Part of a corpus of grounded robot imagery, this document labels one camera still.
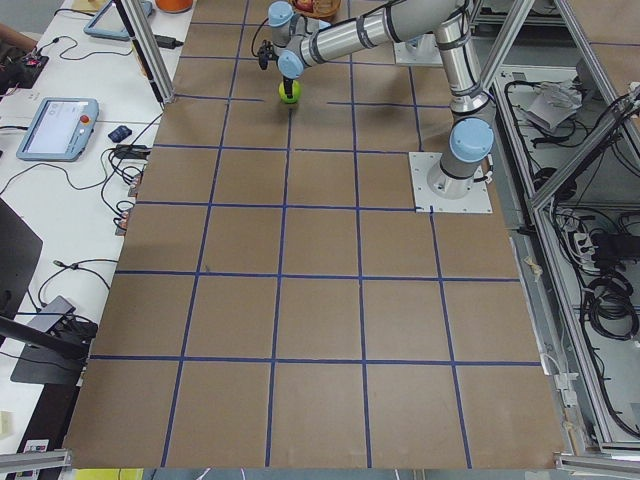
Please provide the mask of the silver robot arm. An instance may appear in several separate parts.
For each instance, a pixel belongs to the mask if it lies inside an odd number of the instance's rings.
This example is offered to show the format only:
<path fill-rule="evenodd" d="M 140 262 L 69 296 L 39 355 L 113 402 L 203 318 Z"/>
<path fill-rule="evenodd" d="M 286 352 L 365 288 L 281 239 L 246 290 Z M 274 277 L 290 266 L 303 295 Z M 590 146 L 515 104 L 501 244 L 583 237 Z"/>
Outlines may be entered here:
<path fill-rule="evenodd" d="M 329 24 L 275 1 L 266 23 L 271 37 L 256 56 L 262 69 L 275 63 L 283 79 L 284 99 L 296 101 L 295 81 L 316 65 L 387 43 L 410 43 L 431 33 L 452 95 L 453 125 L 447 150 L 427 175 L 441 198 L 466 196 L 477 168 L 490 153 L 494 132 L 480 66 L 472 44 L 466 1 L 388 1 L 354 18 Z"/>

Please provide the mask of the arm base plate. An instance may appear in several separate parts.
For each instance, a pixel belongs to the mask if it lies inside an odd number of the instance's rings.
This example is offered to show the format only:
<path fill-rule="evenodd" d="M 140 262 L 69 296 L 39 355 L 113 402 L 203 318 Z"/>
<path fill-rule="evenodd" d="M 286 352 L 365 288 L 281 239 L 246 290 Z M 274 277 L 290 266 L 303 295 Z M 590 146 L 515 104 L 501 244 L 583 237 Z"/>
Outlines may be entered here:
<path fill-rule="evenodd" d="M 448 177 L 439 152 L 410 152 L 409 170 L 414 210 L 419 213 L 492 214 L 488 192 L 491 174 L 478 165 L 474 176 L 464 180 Z"/>
<path fill-rule="evenodd" d="M 400 66 L 440 68 L 443 62 L 433 33 L 394 44 L 395 63 Z"/>

